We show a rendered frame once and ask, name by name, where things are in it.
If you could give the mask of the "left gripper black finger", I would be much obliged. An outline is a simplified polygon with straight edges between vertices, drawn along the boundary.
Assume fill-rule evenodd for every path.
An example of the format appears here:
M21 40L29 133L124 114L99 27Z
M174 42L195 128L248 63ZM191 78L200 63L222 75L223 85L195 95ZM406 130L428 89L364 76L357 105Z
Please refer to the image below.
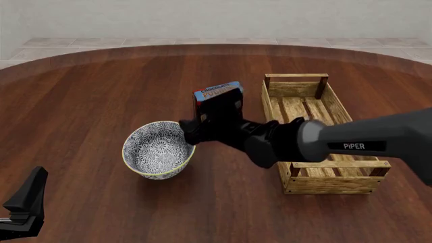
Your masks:
M29 216L44 216L43 199L48 171L35 167L19 190L3 204L11 213L25 213Z

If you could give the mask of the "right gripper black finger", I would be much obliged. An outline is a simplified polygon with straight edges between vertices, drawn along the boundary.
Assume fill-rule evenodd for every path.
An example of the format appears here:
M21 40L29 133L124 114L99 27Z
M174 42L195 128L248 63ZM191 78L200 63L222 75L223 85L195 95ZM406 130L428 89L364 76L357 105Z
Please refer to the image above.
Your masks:
M199 133L184 133L185 141L190 145L197 145L203 141Z
M182 119L179 125L185 134L200 134L201 121L198 119Z

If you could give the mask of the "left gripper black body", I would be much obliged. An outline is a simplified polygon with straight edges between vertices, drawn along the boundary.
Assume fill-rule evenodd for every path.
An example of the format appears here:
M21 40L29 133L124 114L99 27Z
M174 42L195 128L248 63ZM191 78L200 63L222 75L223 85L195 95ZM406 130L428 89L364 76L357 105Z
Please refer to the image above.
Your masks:
M26 213L0 218L0 238L30 238L38 236L44 218Z

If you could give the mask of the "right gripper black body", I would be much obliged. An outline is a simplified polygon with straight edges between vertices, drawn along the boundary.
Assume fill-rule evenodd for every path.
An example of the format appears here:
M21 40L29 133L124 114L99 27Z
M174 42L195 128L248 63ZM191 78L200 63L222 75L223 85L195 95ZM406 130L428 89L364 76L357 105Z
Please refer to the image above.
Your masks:
M201 123L202 142L218 141L239 151L245 151L245 135L239 129L242 122L243 114L242 117L238 116L234 108L208 115Z

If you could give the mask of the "black white patterned bowl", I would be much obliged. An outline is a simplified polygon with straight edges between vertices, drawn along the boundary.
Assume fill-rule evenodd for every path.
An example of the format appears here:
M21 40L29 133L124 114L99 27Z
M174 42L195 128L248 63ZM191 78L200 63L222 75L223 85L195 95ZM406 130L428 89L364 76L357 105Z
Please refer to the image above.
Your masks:
M124 163L140 176L166 180L188 165L196 147L185 141L175 121L155 121L136 129L124 142Z

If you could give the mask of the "wooden slat tray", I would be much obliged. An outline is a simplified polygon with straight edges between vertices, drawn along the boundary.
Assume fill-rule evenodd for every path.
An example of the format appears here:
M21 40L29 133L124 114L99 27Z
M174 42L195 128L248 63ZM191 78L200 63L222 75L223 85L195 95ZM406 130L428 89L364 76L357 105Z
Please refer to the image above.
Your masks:
M327 74L265 74L261 98L265 117L288 123L297 117L327 125L352 120L328 84ZM285 194L370 194L391 169L376 157L330 155L321 163L279 162Z

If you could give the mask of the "chocolate pudding box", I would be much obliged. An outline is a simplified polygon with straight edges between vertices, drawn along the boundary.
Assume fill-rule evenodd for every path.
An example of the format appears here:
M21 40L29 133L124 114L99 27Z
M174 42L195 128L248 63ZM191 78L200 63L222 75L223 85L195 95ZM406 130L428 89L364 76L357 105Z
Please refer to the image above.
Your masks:
M202 123L208 115L232 108L242 117L243 92L244 89L238 81L195 91L192 98L196 120Z

